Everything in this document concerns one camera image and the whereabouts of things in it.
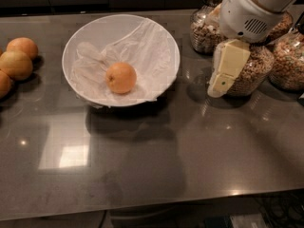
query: orange fruit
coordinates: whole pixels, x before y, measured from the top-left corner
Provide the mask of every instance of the orange fruit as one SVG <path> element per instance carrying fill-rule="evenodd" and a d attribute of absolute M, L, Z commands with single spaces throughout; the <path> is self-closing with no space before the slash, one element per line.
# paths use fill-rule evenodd
<path fill-rule="evenodd" d="M 110 90 L 117 94 L 129 92 L 136 84 L 136 71 L 128 63 L 119 62 L 111 65 L 105 73 L 105 81 Z"/>
<path fill-rule="evenodd" d="M 22 50 L 27 54 L 30 60 L 38 56 L 37 45 L 27 37 L 20 37 L 11 40 L 7 45 L 7 50 Z"/>
<path fill-rule="evenodd" d="M 0 70 L 0 99 L 5 97 L 11 89 L 10 77 Z"/>
<path fill-rule="evenodd" d="M 26 80 L 33 71 L 27 54 L 21 50 L 5 51 L 0 57 L 0 69 L 12 80 Z"/>

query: metal table surface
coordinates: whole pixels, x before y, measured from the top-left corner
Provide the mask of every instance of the metal table surface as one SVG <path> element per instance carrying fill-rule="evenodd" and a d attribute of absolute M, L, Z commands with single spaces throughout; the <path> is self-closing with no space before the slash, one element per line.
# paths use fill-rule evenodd
<path fill-rule="evenodd" d="M 76 98 L 61 60 L 70 36 L 107 13 L 0 18 L 2 49 L 27 36 L 41 56 L 0 103 L 0 219 L 304 188 L 299 94 L 265 81 L 247 99 L 209 98 L 192 12 L 133 12 L 175 37 L 178 79 L 155 103 L 101 109 Z"/>

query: white plate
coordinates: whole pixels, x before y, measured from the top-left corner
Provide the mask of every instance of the white plate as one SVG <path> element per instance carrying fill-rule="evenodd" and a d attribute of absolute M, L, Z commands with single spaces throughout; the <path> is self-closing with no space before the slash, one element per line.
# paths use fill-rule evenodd
<path fill-rule="evenodd" d="M 180 51 L 172 35 L 165 28 L 163 28 L 161 25 L 157 24 L 152 20 L 150 20 L 151 23 L 157 24 L 159 27 L 161 27 L 161 29 L 166 31 L 166 39 L 171 55 L 169 70 L 165 71 L 164 75 L 161 76 L 161 81 L 151 82 L 151 84 L 153 84 L 154 82 L 158 82 L 159 84 L 158 90 L 153 91 L 150 94 L 151 99 L 137 99 L 137 101 L 135 102 L 124 102 L 124 98 L 122 97 L 122 99 L 118 103 L 111 102 L 110 99 L 92 99 L 87 97 L 84 92 L 77 90 L 75 83 L 71 80 L 72 67 L 74 62 L 78 59 L 77 46 L 80 43 L 89 42 L 98 50 L 102 50 L 108 44 L 111 44 L 124 38 L 127 34 L 137 28 L 144 19 L 146 18 L 128 14 L 106 16 L 86 24 L 72 35 L 72 37 L 66 44 L 62 64 L 66 80 L 80 98 L 87 101 L 90 105 L 96 107 L 103 105 L 130 106 L 137 105 L 146 101 L 154 101 L 168 87 L 170 87 L 170 85 L 172 85 L 172 83 L 176 79 L 177 72 L 180 66 Z"/>

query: white napkin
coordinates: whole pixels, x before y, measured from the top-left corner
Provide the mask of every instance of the white napkin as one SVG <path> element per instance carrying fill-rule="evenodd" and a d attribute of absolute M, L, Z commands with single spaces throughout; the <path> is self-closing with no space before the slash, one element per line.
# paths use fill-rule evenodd
<path fill-rule="evenodd" d="M 104 105 L 155 101 L 167 76 L 172 76 L 167 75 L 171 71 L 167 31 L 149 19 L 101 52 L 89 42 L 82 42 L 77 46 L 77 55 L 71 80 L 89 100 Z M 129 63 L 137 73 L 135 87 L 124 95 L 112 93 L 105 84 L 106 70 L 117 62 Z"/>

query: robotic arm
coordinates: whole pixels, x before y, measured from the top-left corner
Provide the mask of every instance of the robotic arm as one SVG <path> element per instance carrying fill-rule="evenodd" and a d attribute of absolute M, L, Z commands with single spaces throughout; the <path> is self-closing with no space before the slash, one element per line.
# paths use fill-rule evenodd
<path fill-rule="evenodd" d="M 219 15 L 220 32 L 229 39 L 224 47 L 217 46 L 214 72 L 208 95 L 220 97 L 234 83 L 249 56 L 249 44 L 266 39 L 295 0 L 223 0 Z"/>

